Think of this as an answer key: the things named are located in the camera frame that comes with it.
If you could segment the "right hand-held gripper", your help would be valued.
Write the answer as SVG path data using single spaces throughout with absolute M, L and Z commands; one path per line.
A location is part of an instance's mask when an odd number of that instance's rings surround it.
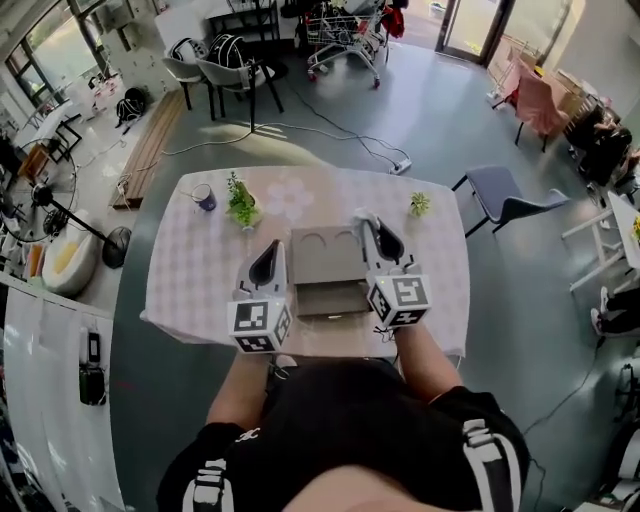
M 429 277 L 414 263 L 412 247 L 381 218 L 362 220 L 358 234 L 368 267 L 367 300 L 378 326 L 398 329 L 418 324 L 431 309 L 432 297 Z

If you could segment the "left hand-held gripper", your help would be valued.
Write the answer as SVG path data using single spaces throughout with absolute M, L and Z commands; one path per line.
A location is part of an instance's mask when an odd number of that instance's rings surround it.
M 230 338 L 244 354 L 282 350 L 292 325 L 287 299 L 286 248 L 274 239 L 242 263 L 233 300 L 227 303 Z

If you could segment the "grey box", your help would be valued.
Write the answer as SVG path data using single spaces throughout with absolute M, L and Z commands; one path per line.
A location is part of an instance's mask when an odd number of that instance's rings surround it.
M 367 265 L 347 226 L 291 231 L 290 273 L 300 317 L 334 317 L 371 311 Z

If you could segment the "table with checked cloth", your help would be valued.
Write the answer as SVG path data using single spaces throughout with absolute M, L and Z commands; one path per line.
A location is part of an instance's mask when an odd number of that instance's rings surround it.
M 261 220 L 243 230 L 227 214 L 227 179 L 235 171 L 257 199 Z M 217 200 L 203 211 L 191 198 L 209 184 Z M 430 209 L 409 213 L 424 192 Z M 294 228 L 346 225 L 364 207 L 412 247 L 429 277 L 433 305 L 424 324 L 448 355 L 466 351 L 470 275 L 464 228 L 447 187 L 378 172 L 334 167 L 258 166 L 183 176 L 163 214 L 152 251 L 143 318 L 184 343 L 229 344 L 227 303 L 241 264 Z

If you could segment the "green plant in white pot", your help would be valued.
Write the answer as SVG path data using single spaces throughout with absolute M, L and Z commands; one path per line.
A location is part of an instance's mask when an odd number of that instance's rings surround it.
M 227 179 L 227 202 L 226 214 L 243 230 L 252 230 L 260 222 L 262 212 L 257 199 L 235 171 Z

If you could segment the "blue mug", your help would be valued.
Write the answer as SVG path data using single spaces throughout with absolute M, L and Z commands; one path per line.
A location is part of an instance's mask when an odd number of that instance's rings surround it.
M 209 184 L 202 183 L 191 191 L 191 198 L 203 211 L 213 211 L 217 207 L 217 200 Z

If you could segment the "grey chair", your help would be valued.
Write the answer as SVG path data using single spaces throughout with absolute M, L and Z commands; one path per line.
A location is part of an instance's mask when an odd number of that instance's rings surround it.
M 468 183 L 472 195 L 481 206 L 484 217 L 465 232 L 469 238 L 486 223 L 495 225 L 498 232 L 510 222 L 546 213 L 568 204 L 571 199 L 557 189 L 550 189 L 542 202 L 526 200 L 509 169 L 484 166 L 467 171 L 451 188 L 456 192 Z

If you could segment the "wooden platform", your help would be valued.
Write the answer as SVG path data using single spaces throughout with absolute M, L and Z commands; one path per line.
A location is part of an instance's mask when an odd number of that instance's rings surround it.
M 153 181 L 155 166 L 185 110 L 183 94 L 178 90 L 167 92 L 157 103 L 121 173 L 119 183 L 123 192 L 118 188 L 114 190 L 111 198 L 113 209 L 140 208 Z

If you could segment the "person's black shirt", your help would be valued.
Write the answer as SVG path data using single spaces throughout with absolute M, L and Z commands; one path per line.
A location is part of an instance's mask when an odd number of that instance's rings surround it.
M 465 454 L 475 420 L 508 440 L 528 471 L 524 438 L 491 394 L 455 387 L 426 403 L 385 363 L 302 366 L 272 391 L 255 429 L 212 423 L 197 434 L 169 465 L 158 512 L 284 512 L 315 478 L 345 466 L 389 477 L 422 503 L 477 510 Z

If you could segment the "pink chair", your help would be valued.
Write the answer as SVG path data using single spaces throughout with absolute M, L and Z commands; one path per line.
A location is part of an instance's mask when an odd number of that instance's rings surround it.
M 515 144 L 519 143 L 522 128 L 529 126 L 542 139 L 542 152 L 550 139 L 559 135 L 569 122 L 553 99 L 551 86 L 537 76 L 521 59 L 515 64 L 518 84 L 515 94 L 515 115 L 520 120 Z

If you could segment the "metal shopping cart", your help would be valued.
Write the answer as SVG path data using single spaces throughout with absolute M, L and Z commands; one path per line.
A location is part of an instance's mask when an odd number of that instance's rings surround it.
M 382 23 L 386 9 L 387 0 L 319 0 L 310 7 L 303 18 L 307 43 L 314 50 L 307 58 L 309 80 L 315 82 L 329 63 L 351 55 L 368 68 L 378 89 L 376 58 L 380 50 L 389 54 Z

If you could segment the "black backpack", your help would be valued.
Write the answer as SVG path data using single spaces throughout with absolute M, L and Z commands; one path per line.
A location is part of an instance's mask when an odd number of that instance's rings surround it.
M 124 97 L 116 104 L 116 127 L 136 121 L 146 111 L 147 94 L 143 89 L 131 87 L 124 93 Z

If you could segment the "black floor fan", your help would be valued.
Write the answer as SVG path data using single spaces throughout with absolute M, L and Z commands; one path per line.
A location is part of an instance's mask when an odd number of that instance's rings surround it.
M 52 139 L 40 138 L 20 151 L 24 159 L 16 175 L 0 183 L 0 227 L 17 242 L 28 245 L 51 240 L 72 225 L 101 241 L 102 261 L 107 267 L 121 267 L 131 230 L 119 226 L 104 233 L 73 210 L 79 168 L 71 150 Z

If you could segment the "white table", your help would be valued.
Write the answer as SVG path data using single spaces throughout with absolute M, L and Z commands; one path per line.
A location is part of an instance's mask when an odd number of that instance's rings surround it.
M 622 292 L 633 284 L 640 282 L 640 245 L 631 236 L 634 219 L 637 215 L 640 215 L 640 212 L 626 199 L 613 192 L 608 192 L 607 196 L 610 204 L 607 209 L 561 234 L 561 239 L 565 240 L 581 231 L 590 231 L 596 247 L 596 267 L 571 283 L 569 286 L 570 293 L 599 277 L 604 271 L 621 261 L 625 261 L 629 268 L 628 278 L 615 288 L 614 292 Z M 614 218 L 615 227 L 620 238 L 618 242 L 613 244 L 606 243 L 601 236 L 602 223 L 610 217 Z

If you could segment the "white partition board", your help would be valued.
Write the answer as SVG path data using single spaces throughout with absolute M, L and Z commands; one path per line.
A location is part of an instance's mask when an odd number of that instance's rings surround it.
M 79 396 L 80 329 L 100 334 L 107 399 Z M 112 441 L 110 314 L 19 280 L 0 280 L 0 369 L 28 483 L 55 512 L 125 512 Z

